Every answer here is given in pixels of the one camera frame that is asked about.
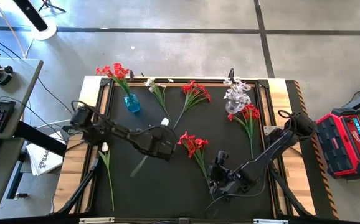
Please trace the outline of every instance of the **red power station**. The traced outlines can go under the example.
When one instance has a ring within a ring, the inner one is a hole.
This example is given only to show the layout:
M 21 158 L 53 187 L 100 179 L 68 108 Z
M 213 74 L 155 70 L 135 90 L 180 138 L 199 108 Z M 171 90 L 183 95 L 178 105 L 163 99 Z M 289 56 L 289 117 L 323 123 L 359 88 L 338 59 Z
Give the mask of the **red power station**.
M 360 178 L 359 111 L 334 109 L 317 121 L 317 137 L 328 173 L 334 178 Z

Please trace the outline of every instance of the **small blue vase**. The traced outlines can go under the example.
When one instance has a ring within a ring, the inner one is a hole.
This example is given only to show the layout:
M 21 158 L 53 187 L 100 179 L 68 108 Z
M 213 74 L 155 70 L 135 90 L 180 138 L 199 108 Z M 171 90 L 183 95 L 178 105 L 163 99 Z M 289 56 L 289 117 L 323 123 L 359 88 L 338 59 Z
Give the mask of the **small blue vase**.
M 138 101 L 137 96 L 134 93 L 130 93 L 130 96 L 126 94 L 124 99 L 125 105 L 130 112 L 137 113 L 140 111 L 140 102 Z

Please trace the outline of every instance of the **gray floor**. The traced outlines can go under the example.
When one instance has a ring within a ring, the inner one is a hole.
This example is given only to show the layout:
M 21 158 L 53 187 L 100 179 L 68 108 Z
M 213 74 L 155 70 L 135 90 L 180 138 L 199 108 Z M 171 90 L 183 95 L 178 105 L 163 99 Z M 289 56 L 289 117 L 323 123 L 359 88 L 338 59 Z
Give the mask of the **gray floor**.
M 41 1 L 32 2 L 38 8 Z M 253 0 L 52 2 L 67 13 L 44 9 L 41 14 L 59 27 L 259 29 Z M 260 0 L 260 6 L 267 30 L 360 30 L 360 0 Z M 2 8 L 12 26 L 30 25 L 15 6 L 6 3 Z M 1 16 L 0 26 L 6 26 Z M 122 62 L 137 74 L 154 76 L 225 77 L 231 67 L 241 77 L 269 76 L 260 34 L 78 31 L 59 32 L 43 42 L 35 40 L 28 55 L 44 61 L 40 79 L 67 105 L 78 98 L 85 75 L 113 62 Z M 26 49 L 31 33 L 17 34 Z M 275 78 L 299 81 L 312 119 L 342 106 L 360 90 L 360 35 L 340 34 L 267 35 Z M 21 54 L 12 33 L 0 31 L 0 41 Z M 31 103 L 47 122 L 70 118 L 40 83 Z M 41 124 L 32 119 L 32 125 Z M 57 179 L 55 174 L 25 176 L 20 191 L 31 197 L 3 200 L 0 218 L 48 213 Z M 329 181 L 340 217 L 360 221 L 360 180 Z

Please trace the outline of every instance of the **black tabletop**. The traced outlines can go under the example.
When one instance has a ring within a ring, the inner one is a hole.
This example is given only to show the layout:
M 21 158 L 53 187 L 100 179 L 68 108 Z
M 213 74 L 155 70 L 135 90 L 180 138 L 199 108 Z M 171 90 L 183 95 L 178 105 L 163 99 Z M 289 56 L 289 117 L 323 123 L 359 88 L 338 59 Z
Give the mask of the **black tabletop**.
M 213 161 L 219 150 L 229 153 L 226 162 L 234 169 L 251 159 L 249 139 L 241 125 L 227 119 L 226 100 L 223 99 L 226 88 L 207 87 L 212 102 L 201 103 L 187 111 L 175 129 L 179 137 L 187 131 L 198 138 L 209 140 L 205 161 Z M 157 125 L 166 116 L 154 95 L 143 86 L 131 87 L 141 102 L 138 114 L 130 113 L 124 106 L 124 92 L 114 89 L 111 107 L 111 119 L 131 129 L 145 129 Z M 255 90 L 248 92 L 252 103 L 256 105 Z M 184 94 L 180 87 L 168 87 L 166 106 L 173 122 L 176 122 L 184 105 Z M 255 125 L 253 141 L 254 156 L 263 149 L 260 127 Z M 137 166 L 143 155 L 132 146 L 118 138 L 108 142 L 111 147 L 110 173 L 113 181 L 115 211 L 112 211 L 108 173 L 105 166 L 100 167 L 94 191 L 92 212 L 97 217 L 122 218 L 165 218 L 190 217 L 215 220 L 250 220 L 253 217 L 272 218 L 270 187 L 265 178 L 246 195 L 255 197 L 237 197 L 229 202 L 219 201 L 206 212 L 212 202 L 204 176 L 194 159 L 187 157 L 184 147 L 178 146 L 174 157 L 169 161 L 148 158 L 135 177 L 131 171 Z
M 33 59 L 0 58 L 0 65 L 2 67 L 10 65 L 14 69 L 12 80 L 6 86 L 0 86 L 0 96 L 10 96 L 26 105 L 43 62 Z M 19 119 L 24 112 L 24 105 L 16 103 L 9 123 L 4 132 L 0 134 L 0 138 L 7 139 L 4 140 L 0 147 L 0 202 L 17 162 L 18 155 L 24 145 L 23 139 L 12 138 Z

